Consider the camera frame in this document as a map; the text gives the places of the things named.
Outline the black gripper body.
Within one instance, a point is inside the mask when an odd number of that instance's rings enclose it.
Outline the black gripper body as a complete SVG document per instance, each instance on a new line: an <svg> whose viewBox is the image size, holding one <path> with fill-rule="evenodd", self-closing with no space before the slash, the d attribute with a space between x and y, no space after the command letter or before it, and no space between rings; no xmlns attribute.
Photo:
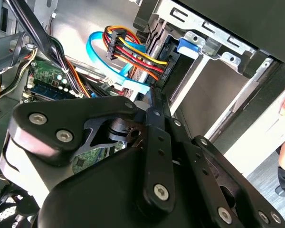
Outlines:
<svg viewBox="0 0 285 228"><path fill-rule="evenodd" d="M180 158L172 156L175 201L161 210L138 197L142 155L137 148L124 149L58 184L44 201L38 227L195 228Z"/></svg>

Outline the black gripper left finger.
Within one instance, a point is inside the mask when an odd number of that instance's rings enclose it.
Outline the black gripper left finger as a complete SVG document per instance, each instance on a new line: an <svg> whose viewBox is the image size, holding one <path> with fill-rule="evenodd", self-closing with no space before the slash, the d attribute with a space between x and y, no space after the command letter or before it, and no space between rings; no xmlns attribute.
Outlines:
<svg viewBox="0 0 285 228"><path fill-rule="evenodd" d="M42 206L50 191L71 176L75 156L118 141L142 152L138 197L168 210L175 201L170 111L159 89L141 109L124 96L27 103L12 112L8 127L8 178Z"/></svg>

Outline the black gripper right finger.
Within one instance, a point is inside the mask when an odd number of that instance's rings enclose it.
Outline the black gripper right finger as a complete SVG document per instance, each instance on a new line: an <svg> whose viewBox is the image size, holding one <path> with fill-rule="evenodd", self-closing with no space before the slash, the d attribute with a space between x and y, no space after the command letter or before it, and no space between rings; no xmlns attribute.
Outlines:
<svg viewBox="0 0 285 228"><path fill-rule="evenodd" d="M173 158L180 158L182 180L196 219L196 228L285 228L280 213L205 137L191 139L171 116L166 95L160 95Z"/></svg>

